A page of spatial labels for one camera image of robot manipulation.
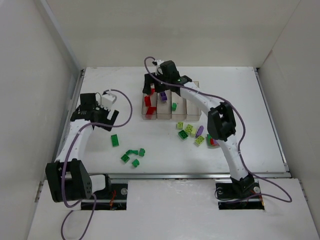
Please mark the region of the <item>red large lego brick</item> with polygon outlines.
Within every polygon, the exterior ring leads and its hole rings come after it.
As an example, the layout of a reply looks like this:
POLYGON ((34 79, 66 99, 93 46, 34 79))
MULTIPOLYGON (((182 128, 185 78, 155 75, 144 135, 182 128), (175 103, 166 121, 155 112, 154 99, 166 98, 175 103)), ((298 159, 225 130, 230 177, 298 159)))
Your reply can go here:
POLYGON ((157 111, 157 108, 155 106, 148 107, 145 117, 147 119, 152 119, 156 111, 157 111))

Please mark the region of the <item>green arch lego piece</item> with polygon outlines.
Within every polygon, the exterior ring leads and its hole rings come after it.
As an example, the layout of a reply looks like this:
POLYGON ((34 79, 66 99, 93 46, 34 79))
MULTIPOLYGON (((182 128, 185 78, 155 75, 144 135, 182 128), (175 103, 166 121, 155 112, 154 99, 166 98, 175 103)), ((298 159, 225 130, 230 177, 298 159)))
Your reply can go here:
POLYGON ((131 155, 131 154, 138 155, 138 154, 139 154, 139 151, 138 151, 138 150, 132 150, 132 149, 130 149, 130 150, 127 150, 125 154, 126 154, 126 155, 131 155))

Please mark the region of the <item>green square lego plate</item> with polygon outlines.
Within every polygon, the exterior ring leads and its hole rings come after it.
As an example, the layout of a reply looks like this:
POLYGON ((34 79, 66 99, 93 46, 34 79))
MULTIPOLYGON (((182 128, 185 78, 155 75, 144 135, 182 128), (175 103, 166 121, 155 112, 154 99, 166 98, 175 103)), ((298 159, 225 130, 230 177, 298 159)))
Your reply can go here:
POLYGON ((121 158, 120 158, 124 163, 127 163, 130 160, 130 157, 127 154, 124 154, 121 158))

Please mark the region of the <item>green small lego brick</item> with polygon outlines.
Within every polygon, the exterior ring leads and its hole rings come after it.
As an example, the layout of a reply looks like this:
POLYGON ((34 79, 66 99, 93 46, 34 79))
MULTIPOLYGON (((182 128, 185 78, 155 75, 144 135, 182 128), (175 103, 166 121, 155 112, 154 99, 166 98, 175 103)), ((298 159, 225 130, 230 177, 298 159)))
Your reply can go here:
POLYGON ((139 152, 138 152, 138 155, 140 157, 144 157, 145 156, 145 153, 146 153, 146 150, 144 148, 140 148, 139 152))

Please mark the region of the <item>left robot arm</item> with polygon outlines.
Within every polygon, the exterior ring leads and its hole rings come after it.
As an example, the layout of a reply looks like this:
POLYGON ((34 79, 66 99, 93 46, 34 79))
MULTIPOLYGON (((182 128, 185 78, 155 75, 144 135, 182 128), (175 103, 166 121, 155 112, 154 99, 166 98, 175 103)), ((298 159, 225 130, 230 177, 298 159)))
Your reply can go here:
POLYGON ((93 193, 100 195, 111 191, 111 182, 107 174, 89 175, 82 163, 85 148, 94 126, 86 124, 100 123, 107 126, 101 128, 111 131, 111 125, 119 114, 114 110, 110 119, 113 103, 117 97, 111 93, 103 93, 100 100, 95 93, 82 93, 80 104, 72 113, 69 131, 64 146, 53 163, 48 163, 45 174, 52 199, 56 203, 89 199, 93 193))

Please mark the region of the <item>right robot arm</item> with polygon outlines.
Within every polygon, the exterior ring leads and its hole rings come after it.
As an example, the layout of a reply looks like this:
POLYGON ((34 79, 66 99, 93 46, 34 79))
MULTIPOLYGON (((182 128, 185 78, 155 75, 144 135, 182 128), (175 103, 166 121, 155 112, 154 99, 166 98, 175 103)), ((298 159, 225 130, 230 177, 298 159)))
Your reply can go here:
POLYGON ((207 116, 207 131, 217 141, 227 161, 234 191, 244 196, 254 184, 252 173, 245 166, 236 138, 236 119, 232 104, 226 99, 204 93, 186 75, 181 76, 172 60, 163 61, 148 56, 144 59, 144 94, 170 90, 190 101, 207 116))

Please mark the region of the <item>lime lego brick left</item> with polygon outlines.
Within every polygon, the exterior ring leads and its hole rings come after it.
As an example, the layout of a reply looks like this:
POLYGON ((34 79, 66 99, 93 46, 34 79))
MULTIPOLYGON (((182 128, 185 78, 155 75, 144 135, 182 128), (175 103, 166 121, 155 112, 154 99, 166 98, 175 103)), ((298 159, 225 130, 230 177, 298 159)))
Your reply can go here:
POLYGON ((177 130, 182 130, 184 128, 184 123, 183 122, 178 122, 177 124, 176 124, 176 129, 177 130))

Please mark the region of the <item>lime lego brick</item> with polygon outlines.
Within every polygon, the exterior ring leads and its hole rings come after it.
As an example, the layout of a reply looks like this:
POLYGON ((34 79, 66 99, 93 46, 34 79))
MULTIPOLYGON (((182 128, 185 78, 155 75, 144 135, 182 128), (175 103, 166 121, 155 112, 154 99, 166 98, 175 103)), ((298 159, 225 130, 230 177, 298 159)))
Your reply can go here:
POLYGON ((205 138, 202 135, 200 135, 195 139, 195 144, 197 146, 200 146, 204 141, 205 141, 205 138))
POLYGON ((185 127, 184 131, 191 137, 195 137, 196 136, 196 132, 197 132, 196 128, 191 124, 188 124, 185 127))
POLYGON ((183 122, 178 122, 177 124, 176 124, 176 129, 177 130, 182 130, 184 128, 184 123, 183 122))

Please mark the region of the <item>lime lego brick centre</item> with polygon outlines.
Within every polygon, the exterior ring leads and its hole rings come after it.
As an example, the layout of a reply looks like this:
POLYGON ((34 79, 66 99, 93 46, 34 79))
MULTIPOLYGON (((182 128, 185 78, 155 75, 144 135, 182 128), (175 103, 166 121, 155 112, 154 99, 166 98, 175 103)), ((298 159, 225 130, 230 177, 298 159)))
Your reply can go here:
POLYGON ((196 136, 196 132, 197 132, 196 128, 191 124, 188 124, 185 127, 184 131, 191 137, 195 137, 196 136))

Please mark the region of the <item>purple slanted lego piece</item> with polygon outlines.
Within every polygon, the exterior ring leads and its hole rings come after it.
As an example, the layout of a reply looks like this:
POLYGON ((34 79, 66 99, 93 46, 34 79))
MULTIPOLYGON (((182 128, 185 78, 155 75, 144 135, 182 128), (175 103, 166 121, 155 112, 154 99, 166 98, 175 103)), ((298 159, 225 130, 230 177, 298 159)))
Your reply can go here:
POLYGON ((199 136, 201 136, 202 133, 203 133, 203 131, 204 131, 204 126, 201 125, 201 126, 198 128, 198 130, 197 130, 197 132, 196 132, 196 134, 195 134, 195 137, 198 138, 199 136))

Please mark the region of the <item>lime lego brick lower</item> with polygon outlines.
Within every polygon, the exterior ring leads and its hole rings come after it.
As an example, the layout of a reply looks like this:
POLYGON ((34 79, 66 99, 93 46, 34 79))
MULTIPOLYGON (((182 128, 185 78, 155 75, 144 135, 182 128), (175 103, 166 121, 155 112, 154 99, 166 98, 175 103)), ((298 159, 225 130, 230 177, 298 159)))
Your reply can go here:
POLYGON ((195 144, 197 146, 200 146, 204 141, 205 141, 205 138, 202 135, 200 135, 195 139, 195 144))

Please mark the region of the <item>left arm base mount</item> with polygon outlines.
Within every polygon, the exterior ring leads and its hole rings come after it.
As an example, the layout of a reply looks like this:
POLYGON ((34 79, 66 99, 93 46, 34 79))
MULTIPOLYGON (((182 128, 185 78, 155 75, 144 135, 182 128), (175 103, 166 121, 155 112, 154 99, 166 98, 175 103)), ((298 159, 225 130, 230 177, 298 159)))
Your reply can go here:
POLYGON ((96 211, 122 211, 127 209, 128 182, 111 181, 109 188, 93 190, 96 211))

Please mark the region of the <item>aluminium table edge rail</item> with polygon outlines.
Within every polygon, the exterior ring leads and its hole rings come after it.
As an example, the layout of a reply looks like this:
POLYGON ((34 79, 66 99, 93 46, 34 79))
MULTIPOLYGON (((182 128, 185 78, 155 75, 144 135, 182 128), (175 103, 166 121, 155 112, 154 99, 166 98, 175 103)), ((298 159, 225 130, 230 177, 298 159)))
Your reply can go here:
POLYGON ((65 135, 65 130, 66 130, 66 124, 69 120, 69 116, 71 114, 71 109, 73 107, 73 103, 75 101, 75 97, 77 95, 77 91, 78 91, 78 87, 79 84, 83 78, 83 73, 85 72, 85 70, 82 68, 80 69, 80 72, 77 76, 77 78, 75 76, 71 76, 70 79, 70 83, 68 86, 68 91, 67 91, 67 98, 66 98, 66 103, 65 103, 65 107, 62 111, 62 117, 61 117, 61 121, 58 127, 58 131, 57 131, 57 138, 55 141, 55 146, 53 149, 53 154, 52 154, 52 158, 49 161, 49 163, 54 162, 56 159, 56 156, 59 152, 60 146, 61 146, 61 142, 64 139, 64 135, 65 135))

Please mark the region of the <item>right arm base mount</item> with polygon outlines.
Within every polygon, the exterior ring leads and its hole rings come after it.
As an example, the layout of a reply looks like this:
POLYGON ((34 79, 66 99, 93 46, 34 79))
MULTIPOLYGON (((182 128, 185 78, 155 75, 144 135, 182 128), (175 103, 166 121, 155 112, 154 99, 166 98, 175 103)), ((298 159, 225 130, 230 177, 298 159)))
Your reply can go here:
POLYGON ((260 194, 258 180, 245 191, 237 191, 231 181, 218 180, 215 182, 214 196, 218 201, 219 210, 264 210, 264 202, 260 194))

